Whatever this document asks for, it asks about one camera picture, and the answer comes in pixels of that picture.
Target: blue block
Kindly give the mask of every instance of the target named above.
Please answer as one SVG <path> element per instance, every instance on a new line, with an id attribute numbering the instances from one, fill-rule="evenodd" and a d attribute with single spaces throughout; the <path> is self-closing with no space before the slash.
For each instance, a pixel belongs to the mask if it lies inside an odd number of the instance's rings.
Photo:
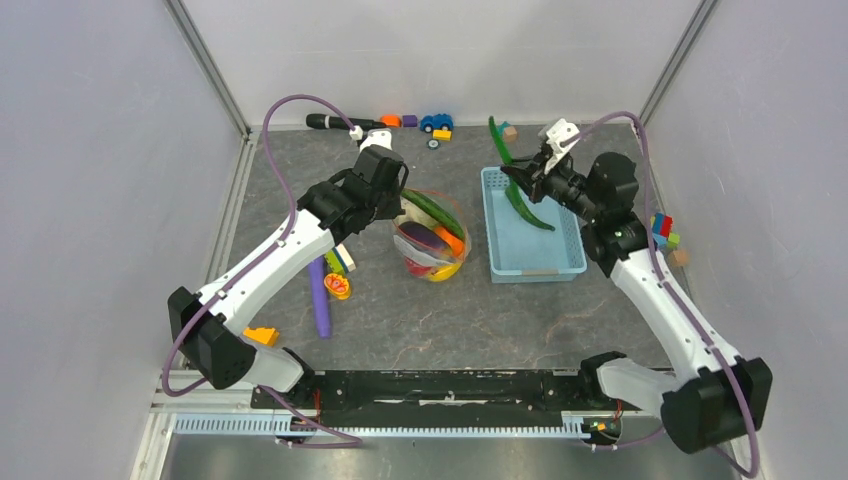
<path id="1" fill-rule="evenodd" d="M 654 236 L 654 243 L 657 244 L 657 247 L 665 247 L 668 244 L 668 239 L 660 235 L 659 233 L 652 233 Z"/>
<path id="2" fill-rule="evenodd" d="M 663 215 L 662 213 L 657 213 L 656 215 L 654 215 L 654 218 L 651 219 L 651 231 L 654 232 L 656 235 L 659 235 L 659 233 L 662 231 L 662 225 L 664 222 L 665 215 Z"/>

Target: blue toy car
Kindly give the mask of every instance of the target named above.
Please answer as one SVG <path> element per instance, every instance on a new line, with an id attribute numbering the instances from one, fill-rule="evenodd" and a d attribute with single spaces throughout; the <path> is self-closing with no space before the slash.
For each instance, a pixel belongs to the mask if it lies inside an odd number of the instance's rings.
<path id="1" fill-rule="evenodd" d="M 427 115 L 421 119 L 418 127 L 427 133 L 433 133 L 434 129 L 453 130 L 453 119 L 447 113 Z"/>

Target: gray tabletop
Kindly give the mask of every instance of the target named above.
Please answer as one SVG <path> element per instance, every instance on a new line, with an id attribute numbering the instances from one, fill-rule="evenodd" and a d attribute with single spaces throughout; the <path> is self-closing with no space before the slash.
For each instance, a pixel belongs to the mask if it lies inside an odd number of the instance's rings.
<path id="1" fill-rule="evenodd" d="M 538 150 L 539 127 L 518 127 L 515 156 Z M 472 250 L 443 283 L 412 277 L 395 250 L 388 222 L 371 225 L 344 244 L 357 269 L 353 295 L 331 299 L 333 337 L 318 337 L 309 277 L 304 270 L 257 314 L 251 326 L 280 330 L 284 345 L 315 369 L 568 368 L 610 350 L 646 366 L 668 366 L 659 342 L 630 301 L 590 264 L 573 282 L 493 284 L 483 216 L 480 170 L 500 163 L 487 128 L 458 127 L 438 150 L 415 129 L 393 131 L 394 150 L 410 166 L 408 185 L 443 192 L 463 209 Z M 350 167 L 357 149 L 344 131 L 270 134 L 273 154 L 300 197 L 313 183 Z M 609 125 L 573 149 L 575 168 L 588 173 L 606 151 L 641 155 L 627 125 Z M 642 211 L 640 191 L 637 212 Z M 287 205 L 261 148 L 248 180 L 230 266 L 278 227 Z"/>

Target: bowl of vegetables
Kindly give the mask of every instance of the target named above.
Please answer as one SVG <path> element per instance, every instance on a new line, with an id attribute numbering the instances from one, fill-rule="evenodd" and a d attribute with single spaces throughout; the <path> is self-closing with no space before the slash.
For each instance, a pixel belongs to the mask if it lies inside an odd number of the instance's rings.
<path id="1" fill-rule="evenodd" d="M 443 282 L 459 271 L 471 238 L 456 201 L 438 192 L 405 188 L 404 213 L 392 221 L 395 248 L 414 277 Z"/>

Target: blue plastic bin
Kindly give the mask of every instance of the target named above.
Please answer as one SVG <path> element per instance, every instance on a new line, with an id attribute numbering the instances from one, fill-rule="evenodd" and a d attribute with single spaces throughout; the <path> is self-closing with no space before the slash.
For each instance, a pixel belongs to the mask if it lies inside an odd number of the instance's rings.
<path id="1" fill-rule="evenodd" d="M 570 282 L 586 271 L 577 217 L 550 198 L 532 204 L 521 196 L 551 232 L 522 219 L 506 198 L 509 177 L 498 167 L 480 172 L 493 283 Z"/>

